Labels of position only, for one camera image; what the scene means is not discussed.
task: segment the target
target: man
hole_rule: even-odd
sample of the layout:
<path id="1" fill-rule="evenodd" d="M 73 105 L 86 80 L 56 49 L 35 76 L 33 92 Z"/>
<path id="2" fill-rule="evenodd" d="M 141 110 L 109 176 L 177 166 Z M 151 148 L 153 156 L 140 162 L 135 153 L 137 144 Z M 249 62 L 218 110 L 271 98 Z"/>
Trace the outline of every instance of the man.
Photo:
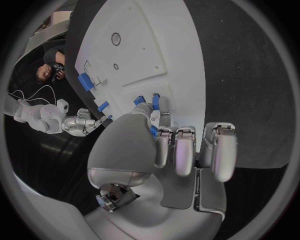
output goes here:
<path id="1" fill-rule="evenodd" d="M 43 57 L 44 65 L 36 72 L 38 84 L 43 84 L 50 77 L 52 82 L 55 78 L 61 80 L 65 77 L 65 45 L 55 46 L 49 49 Z"/>

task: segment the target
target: person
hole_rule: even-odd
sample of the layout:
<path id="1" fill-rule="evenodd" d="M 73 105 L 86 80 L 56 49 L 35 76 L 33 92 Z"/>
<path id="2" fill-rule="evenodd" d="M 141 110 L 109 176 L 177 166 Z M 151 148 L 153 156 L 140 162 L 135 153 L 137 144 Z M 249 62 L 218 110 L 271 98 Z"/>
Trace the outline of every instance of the person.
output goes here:
<path id="1" fill-rule="evenodd" d="M 36 82 L 45 83 L 50 77 L 52 82 L 65 77 L 65 45 L 55 46 L 49 49 L 43 57 L 44 65 L 36 72 Z"/>

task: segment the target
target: dark background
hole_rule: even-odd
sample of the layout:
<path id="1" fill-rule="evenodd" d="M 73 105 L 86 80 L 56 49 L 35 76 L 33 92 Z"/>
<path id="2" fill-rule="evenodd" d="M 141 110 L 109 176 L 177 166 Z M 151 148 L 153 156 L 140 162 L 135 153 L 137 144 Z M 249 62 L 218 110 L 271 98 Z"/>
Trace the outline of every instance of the dark background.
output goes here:
<path id="1" fill-rule="evenodd" d="M 263 10 L 265 12 L 271 13 L 274 15 L 273 20 L 276 22 L 276 26 L 280 27 L 281 31 L 282 28 L 284 28 L 284 36 L 287 38 L 290 36 L 290 41 L 294 42 L 297 45 L 297 48 L 292 49 L 292 53 L 295 55 L 295 57 L 299 53 L 299 37 L 298 37 L 298 13 L 296 6 L 293 5 L 284 5 L 282 2 L 272 2 L 271 1 L 262 1 L 265 4 L 265 7 Z M 31 2 L 27 1 L 24 3 L 18 3 L 18 9 L 19 9 L 19 14 L 16 13 L 16 9 L 14 7 L 14 3 L 11 3 L 11 5 L 7 6 L 7 9 L 13 10 L 14 14 L 6 16 L 5 22 L 7 23 L 9 19 L 9 22 L 11 25 L 5 24 L 3 28 L 5 28 L 5 31 L 9 31 L 10 28 L 14 25 L 16 18 L 18 18 L 19 15 L 24 13 L 24 10 L 26 7 L 29 6 Z M 280 181 L 280 175 L 283 174 L 283 169 L 273 169 L 272 171 L 269 169 L 259 169 L 259 170 L 253 170 L 253 169 L 243 169 L 243 168 L 238 168 L 234 174 L 234 177 L 232 180 L 230 180 L 227 183 L 227 188 L 226 191 L 231 191 L 231 193 L 228 192 L 228 195 L 240 195 L 243 197 L 243 201 L 240 201 L 241 206 L 237 206 L 234 204 L 235 209 L 232 208 L 232 215 L 234 216 L 237 212 L 239 215 L 243 215 L 243 219 L 235 219 L 235 222 L 233 224 L 228 224 L 227 226 L 224 225 L 222 226 L 220 232 L 223 231 L 223 236 L 230 235 L 235 229 L 239 229 L 245 224 L 245 220 L 247 221 L 251 220 L 256 215 L 256 211 L 259 211 L 260 208 L 264 206 L 264 204 L 267 203 L 268 199 L 270 196 L 273 194 L 273 191 L 276 189 L 278 182 Z M 65 173 L 66 169 L 61 168 L 61 173 Z M 54 176 L 51 176 L 53 178 L 53 182 L 56 183 L 57 185 L 60 185 L 61 182 L 57 181 Z M 255 186 L 261 185 L 261 187 L 255 188 L 253 187 L 255 183 Z M 238 186 L 240 185 L 241 187 L 239 188 L 234 188 L 230 187 L 230 185 Z M 267 186 L 267 193 L 265 192 L 266 189 L 263 187 L 263 185 Z M 53 192 L 55 189 L 49 189 L 47 186 L 41 187 L 40 191 L 44 191 L 44 193 L 51 195 L 51 194 L 57 194 L 57 192 Z M 263 194 L 263 198 L 261 200 L 255 199 L 255 197 L 251 198 L 251 196 L 260 196 Z M 24 227 L 24 225 L 18 220 L 18 217 L 13 214 L 12 208 L 9 206 L 8 201 L 5 199 L 5 196 L 2 196 L 1 198 L 3 201 L 2 203 L 2 209 L 4 213 L 4 218 L 6 221 L 4 221 L 4 225 L 2 225 L 2 234 L 9 234 L 11 238 L 17 237 L 22 233 L 22 237 L 25 237 L 25 235 L 29 235 L 28 230 Z M 288 211 L 284 214 L 282 219 L 279 221 L 279 223 L 273 228 L 273 230 L 265 237 L 265 239 L 274 239 L 275 236 L 280 236 L 284 234 L 287 238 L 296 236 L 297 234 L 297 216 L 298 216 L 298 204 L 299 203 L 299 194 L 297 197 L 294 199 L 292 205 L 288 209 Z M 17 228 L 18 231 L 12 231 L 12 226 L 14 228 Z"/>

